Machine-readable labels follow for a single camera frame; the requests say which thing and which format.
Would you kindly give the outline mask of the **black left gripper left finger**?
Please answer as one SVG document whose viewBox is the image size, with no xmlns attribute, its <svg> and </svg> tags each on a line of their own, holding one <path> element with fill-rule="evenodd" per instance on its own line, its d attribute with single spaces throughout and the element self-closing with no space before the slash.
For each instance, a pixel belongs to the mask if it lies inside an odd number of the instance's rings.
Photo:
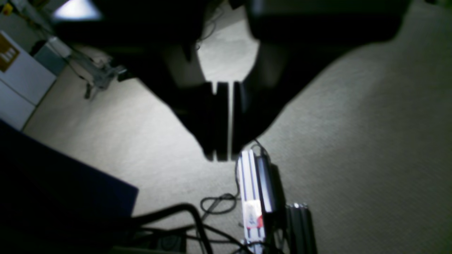
<svg viewBox="0 0 452 254">
<path fill-rule="evenodd" d="M 230 158 L 228 84 L 208 81 L 198 57 L 208 0 L 69 0 L 53 30 L 69 45 L 124 65 L 194 136 L 208 160 Z"/>
</svg>

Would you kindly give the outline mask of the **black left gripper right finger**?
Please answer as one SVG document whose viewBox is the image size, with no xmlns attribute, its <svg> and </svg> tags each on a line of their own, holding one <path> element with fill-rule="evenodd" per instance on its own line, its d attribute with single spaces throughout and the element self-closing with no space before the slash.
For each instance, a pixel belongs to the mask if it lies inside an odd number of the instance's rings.
<svg viewBox="0 0 452 254">
<path fill-rule="evenodd" d="M 263 134 L 284 107 L 346 53 L 399 32 L 410 0 L 245 0 L 254 64 L 234 83 L 231 154 Z"/>
</svg>

